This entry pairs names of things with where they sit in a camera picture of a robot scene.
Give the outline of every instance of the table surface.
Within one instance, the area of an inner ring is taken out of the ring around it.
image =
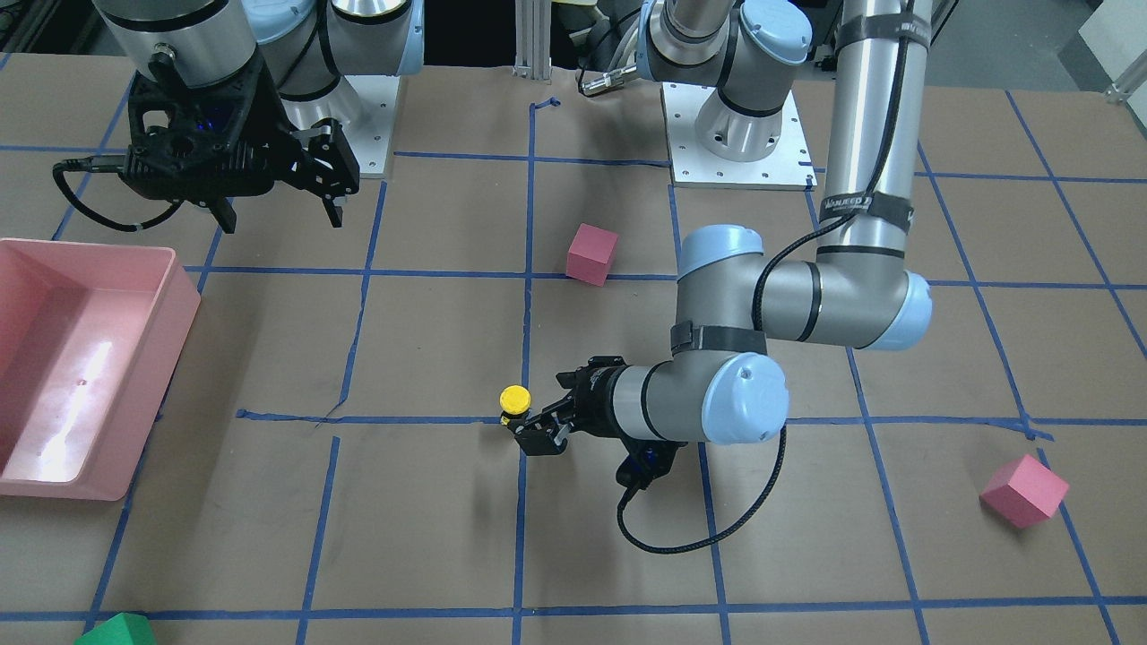
[[[680,239],[736,223],[777,250],[819,192],[674,188],[653,84],[587,100],[560,70],[429,68],[344,228],[281,185],[235,201],[234,235],[192,208],[119,234],[49,168],[126,146],[131,71],[0,61],[0,236],[171,247],[203,294],[126,499],[0,498],[0,642],[122,611],[163,645],[1147,642],[1147,142],[1122,108],[929,88],[907,256],[927,337],[772,343],[793,394],[772,498],[719,547],[660,557],[615,526],[621,444],[526,460],[498,393],[668,358]],[[820,166],[833,85],[795,95]],[[157,210],[79,187],[124,222]],[[602,288],[562,274],[580,223],[621,235]],[[631,528],[726,526],[775,449],[690,445]],[[977,496],[1024,453],[1071,490],[1020,533]]]

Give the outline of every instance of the yellow cap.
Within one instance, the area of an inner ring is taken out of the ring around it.
[[[507,414],[524,414],[530,410],[530,390],[522,386],[510,386],[502,390],[498,403]]]

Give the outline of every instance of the red block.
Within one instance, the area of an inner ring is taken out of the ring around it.
[[[598,287],[606,283],[617,250],[617,233],[583,224],[565,256],[565,274]]]
[[[980,498],[1022,529],[1051,519],[1068,488],[1068,482],[1024,454],[996,471]]]

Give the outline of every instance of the pink plastic container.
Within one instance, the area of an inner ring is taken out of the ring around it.
[[[0,495],[123,497],[198,304],[171,249],[0,240]]]

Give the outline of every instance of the blue joint cap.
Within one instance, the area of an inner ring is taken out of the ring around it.
[[[788,0],[744,0],[741,26],[766,54],[798,65],[812,46],[812,25],[804,11]]]
[[[423,0],[412,0],[411,29],[406,32],[406,47],[403,49],[403,59],[398,62],[398,73],[396,76],[411,76],[422,71],[422,63],[426,60],[426,21],[423,16]]]
[[[928,280],[924,280],[911,271],[908,274],[908,293],[904,296],[904,304],[897,312],[892,324],[871,345],[864,349],[880,349],[885,351],[899,351],[920,342],[931,322],[931,295],[929,295]]]
[[[701,405],[701,429],[717,444],[760,443],[788,419],[785,372],[762,353],[739,353],[713,375]]]
[[[274,42],[295,29],[314,10],[314,0],[243,0],[247,22],[259,45]]]
[[[689,233],[681,243],[677,279],[715,262],[748,254],[765,255],[765,243],[756,231],[735,224],[703,226]]]
[[[641,3],[641,15],[638,16],[638,48],[633,54],[638,64],[638,76],[646,80],[656,80],[653,70],[649,69],[649,50],[646,42],[649,41],[649,13],[653,11],[654,0],[645,0]]]

